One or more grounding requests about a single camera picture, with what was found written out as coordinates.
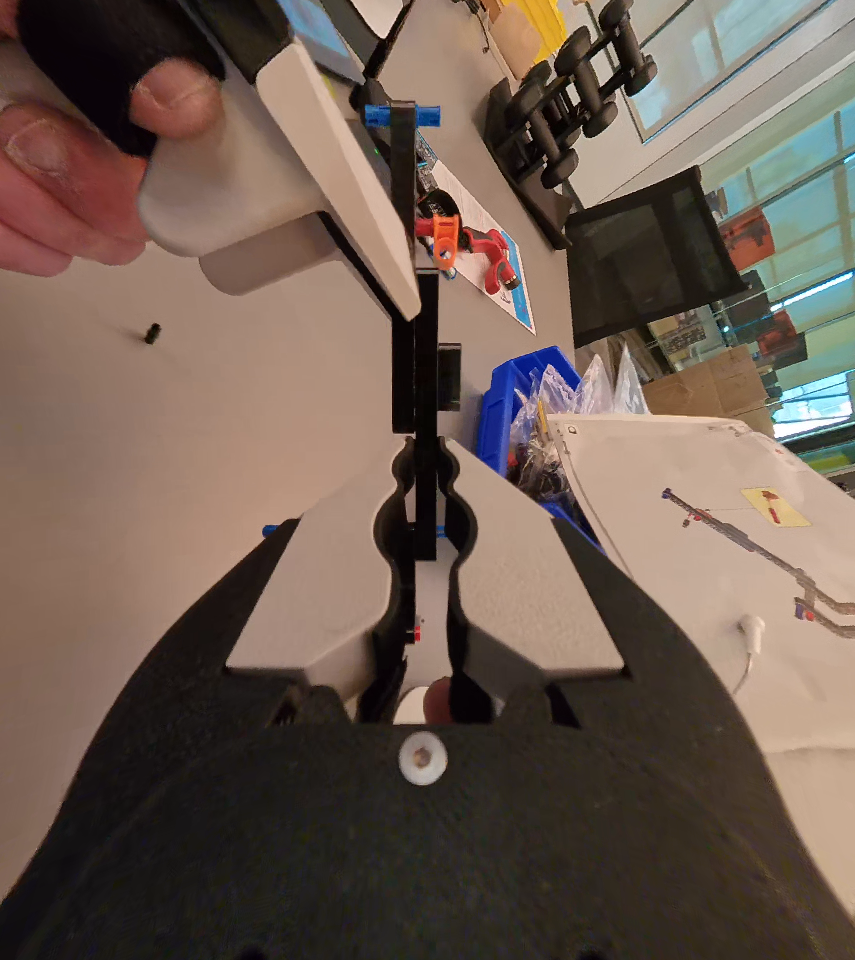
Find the pile of clear parts bags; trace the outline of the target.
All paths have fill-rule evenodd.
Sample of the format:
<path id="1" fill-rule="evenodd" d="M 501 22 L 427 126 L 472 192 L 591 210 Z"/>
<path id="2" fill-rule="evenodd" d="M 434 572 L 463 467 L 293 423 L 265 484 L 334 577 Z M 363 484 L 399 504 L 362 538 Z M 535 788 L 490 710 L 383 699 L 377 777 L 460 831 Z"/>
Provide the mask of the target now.
<path id="1" fill-rule="evenodd" d="M 506 477 L 554 517 L 563 517 L 582 532 L 588 521 L 575 497 L 561 454 L 551 438 L 549 416 L 626 414 L 647 415 L 650 407 L 628 349 L 615 383 L 600 357 L 571 386 L 554 364 L 535 371 L 515 390 L 519 409 L 510 419 Z"/>

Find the black dumbbell rack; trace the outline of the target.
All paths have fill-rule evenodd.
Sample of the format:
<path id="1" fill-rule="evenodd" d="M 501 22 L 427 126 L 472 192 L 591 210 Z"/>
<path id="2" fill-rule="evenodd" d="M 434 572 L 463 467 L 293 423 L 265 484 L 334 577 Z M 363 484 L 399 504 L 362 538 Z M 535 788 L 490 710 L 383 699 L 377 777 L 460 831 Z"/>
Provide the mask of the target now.
<path id="1" fill-rule="evenodd" d="M 575 30 L 553 64 L 542 60 L 517 91 L 507 79 L 490 91 L 483 142 L 521 205 L 555 251 L 571 247 L 566 224 L 575 201 L 566 184 L 578 170 L 578 139 L 594 139 L 618 119 L 616 96 L 634 98 L 656 79 L 657 64 L 634 29 L 632 1 L 608 2 L 598 33 Z"/>

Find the stack of yellow bins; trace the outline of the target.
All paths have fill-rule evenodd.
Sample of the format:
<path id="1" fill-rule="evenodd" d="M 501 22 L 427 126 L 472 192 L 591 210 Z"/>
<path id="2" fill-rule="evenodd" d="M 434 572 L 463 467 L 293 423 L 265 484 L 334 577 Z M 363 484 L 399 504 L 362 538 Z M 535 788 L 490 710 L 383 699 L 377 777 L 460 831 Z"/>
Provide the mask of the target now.
<path id="1" fill-rule="evenodd" d="M 536 62 L 555 54 L 569 36 L 559 1 L 512 1 L 540 39 Z"/>

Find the stack of cardboard boxes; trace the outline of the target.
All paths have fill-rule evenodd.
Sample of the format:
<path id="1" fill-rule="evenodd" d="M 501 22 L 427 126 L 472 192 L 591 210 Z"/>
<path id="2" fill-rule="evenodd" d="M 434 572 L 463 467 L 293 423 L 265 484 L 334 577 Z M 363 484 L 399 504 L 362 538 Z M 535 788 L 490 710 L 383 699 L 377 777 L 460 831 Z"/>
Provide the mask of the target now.
<path id="1" fill-rule="evenodd" d="M 738 420 L 775 437 L 769 395 L 747 345 L 653 380 L 642 390 L 651 414 Z"/>

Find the black toy beam assembly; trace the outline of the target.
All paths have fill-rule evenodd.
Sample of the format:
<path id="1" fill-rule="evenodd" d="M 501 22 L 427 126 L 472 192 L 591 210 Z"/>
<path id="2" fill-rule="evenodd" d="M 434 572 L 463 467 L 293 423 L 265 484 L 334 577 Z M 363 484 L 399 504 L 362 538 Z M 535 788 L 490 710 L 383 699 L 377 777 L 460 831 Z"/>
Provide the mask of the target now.
<path id="1" fill-rule="evenodd" d="M 390 198 L 404 231 L 401 265 L 414 268 L 420 311 L 412 319 L 391 310 L 391 422 L 395 433 L 413 440 L 413 519 L 410 538 L 413 558 L 437 558 L 439 401 L 439 312 L 442 273 L 416 235 L 419 181 L 417 152 L 421 127 L 440 125 L 440 109 L 390 98 L 382 85 L 368 79 L 362 87 L 358 113 L 390 173 Z"/>

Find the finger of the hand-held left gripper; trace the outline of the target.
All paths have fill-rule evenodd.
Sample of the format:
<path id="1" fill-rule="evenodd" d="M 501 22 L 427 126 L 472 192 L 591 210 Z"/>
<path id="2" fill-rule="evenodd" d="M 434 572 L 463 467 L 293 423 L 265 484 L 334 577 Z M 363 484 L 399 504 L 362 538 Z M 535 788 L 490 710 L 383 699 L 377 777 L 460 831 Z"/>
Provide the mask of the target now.
<path id="1" fill-rule="evenodd" d="M 263 66 L 256 92 L 320 188 L 352 248 L 406 321 L 421 312 L 408 234 L 307 48 L 293 40 Z"/>
<path id="2" fill-rule="evenodd" d="M 340 263 L 373 295 L 379 282 L 332 216 L 303 216 L 201 257 L 217 291 L 241 297 L 316 267 Z"/>

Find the white blue-edged sheet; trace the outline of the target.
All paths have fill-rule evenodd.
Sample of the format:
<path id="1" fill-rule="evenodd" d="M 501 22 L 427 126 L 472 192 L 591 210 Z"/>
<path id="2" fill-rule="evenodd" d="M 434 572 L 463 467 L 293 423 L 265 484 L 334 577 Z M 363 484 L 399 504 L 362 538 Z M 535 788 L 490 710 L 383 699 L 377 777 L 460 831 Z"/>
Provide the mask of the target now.
<path id="1" fill-rule="evenodd" d="M 529 290 L 520 250 L 512 235 L 477 201 L 454 173 L 437 157 L 428 158 L 428 170 L 439 189 L 444 191 L 458 207 L 462 219 L 469 228 L 482 234 L 499 232 L 507 245 L 507 259 L 513 269 L 519 285 L 512 291 L 500 288 L 497 294 L 486 292 L 485 277 L 489 269 L 489 260 L 481 254 L 459 252 L 454 270 L 460 279 L 468 282 L 486 299 L 507 313 L 513 320 L 531 334 L 535 334 L 533 310 L 530 304 Z"/>

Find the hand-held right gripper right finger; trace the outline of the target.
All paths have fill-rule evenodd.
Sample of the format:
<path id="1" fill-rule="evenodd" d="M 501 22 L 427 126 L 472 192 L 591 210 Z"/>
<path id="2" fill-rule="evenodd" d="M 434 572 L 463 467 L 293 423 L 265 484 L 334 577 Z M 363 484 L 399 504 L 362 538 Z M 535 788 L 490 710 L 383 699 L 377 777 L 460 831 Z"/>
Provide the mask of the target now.
<path id="1" fill-rule="evenodd" d="M 460 723 L 489 723 L 522 688 L 609 679 L 625 661 L 562 533 L 603 555 L 459 442 L 443 440 L 449 702 Z"/>

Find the black mesh panel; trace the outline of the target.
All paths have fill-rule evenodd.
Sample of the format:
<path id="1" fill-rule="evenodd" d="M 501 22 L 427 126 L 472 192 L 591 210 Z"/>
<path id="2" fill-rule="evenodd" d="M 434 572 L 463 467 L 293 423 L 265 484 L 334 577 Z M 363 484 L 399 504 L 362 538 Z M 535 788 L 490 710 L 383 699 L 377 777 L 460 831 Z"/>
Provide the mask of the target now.
<path id="1" fill-rule="evenodd" d="M 746 293 L 693 166 L 565 223 L 573 345 Z"/>

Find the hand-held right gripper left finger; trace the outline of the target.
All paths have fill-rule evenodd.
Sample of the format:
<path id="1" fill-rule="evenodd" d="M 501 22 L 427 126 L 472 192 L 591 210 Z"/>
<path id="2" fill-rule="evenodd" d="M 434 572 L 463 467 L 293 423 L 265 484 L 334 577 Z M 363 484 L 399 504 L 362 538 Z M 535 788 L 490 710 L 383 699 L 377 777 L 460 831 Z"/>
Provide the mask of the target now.
<path id="1" fill-rule="evenodd" d="M 410 439 L 307 510 L 228 659 L 239 675 L 330 688 L 375 719 L 397 697 L 410 641 Z"/>

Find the white instruction booklet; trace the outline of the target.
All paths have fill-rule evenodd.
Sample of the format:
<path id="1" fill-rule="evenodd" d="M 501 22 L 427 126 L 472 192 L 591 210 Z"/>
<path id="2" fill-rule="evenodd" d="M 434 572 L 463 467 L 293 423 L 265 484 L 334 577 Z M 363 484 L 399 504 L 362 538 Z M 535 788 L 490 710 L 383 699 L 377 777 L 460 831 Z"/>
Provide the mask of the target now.
<path id="1" fill-rule="evenodd" d="M 855 916 L 855 500 L 739 420 L 555 414 L 607 556 L 732 693 L 739 621 L 765 623 L 733 700 L 829 885 Z"/>

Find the blue plastic parts bin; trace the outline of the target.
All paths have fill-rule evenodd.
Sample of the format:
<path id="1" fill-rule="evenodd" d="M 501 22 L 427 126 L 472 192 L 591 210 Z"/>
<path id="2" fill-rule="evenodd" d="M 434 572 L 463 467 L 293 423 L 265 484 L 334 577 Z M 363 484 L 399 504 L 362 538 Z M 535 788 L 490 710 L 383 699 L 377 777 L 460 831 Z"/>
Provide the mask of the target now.
<path id="1" fill-rule="evenodd" d="M 573 364 L 560 348 L 551 346 L 517 357 L 497 367 L 492 373 L 491 387 L 484 394 L 477 428 L 475 452 L 479 460 L 505 479 L 507 479 L 506 461 L 509 423 L 513 415 L 520 409 L 520 402 L 515 397 L 515 390 L 525 388 L 529 382 L 529 376 L 534 372 L 543 372 L 548 364 L 556 365 L 570 386 L 575 386 L 578 383 L 580 375 L 578 375 Z M 588 520 L 588 532 L 584 533 L 565 517 L 557 517 L 552 514 L 551 516 L 569 522 L 593 546 L 600 547 L 600 538 Z"/>

